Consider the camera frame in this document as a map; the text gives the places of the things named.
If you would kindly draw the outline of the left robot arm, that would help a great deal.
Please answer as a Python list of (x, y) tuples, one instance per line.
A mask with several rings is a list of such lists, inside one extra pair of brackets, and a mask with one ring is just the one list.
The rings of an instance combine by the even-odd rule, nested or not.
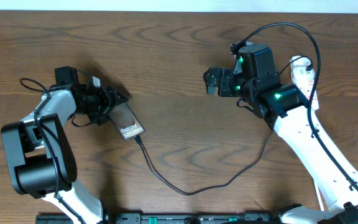
[(78, 114), (90, 124), (102, 125), (110, 112), (128, 101), (113, 86), (88, 75), (82, 84), (78, 70), (55, 69), (55, 84), (40, 85), (40, 103), (16, 123), (1, 128), (7, 168), (14, 190), (54, 204), (73, 223), (113, 223), (102, 201), (92, 196), (77, 179), (77, 165), (64, 125)]

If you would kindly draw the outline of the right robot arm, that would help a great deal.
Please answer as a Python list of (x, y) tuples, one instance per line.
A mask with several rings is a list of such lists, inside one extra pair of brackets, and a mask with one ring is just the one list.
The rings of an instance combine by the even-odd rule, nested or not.
[(358, 223), (358, 171), (344, 157), (294, 84), (283, 85), (271, 49), (246, 45), (234, 68), (211, 67), (203, 74), (209, 95), (239, 97), (250, 105), (299, 157), (316, 182), (327, 210), (302, 205), (284, 208), (282, 223)]

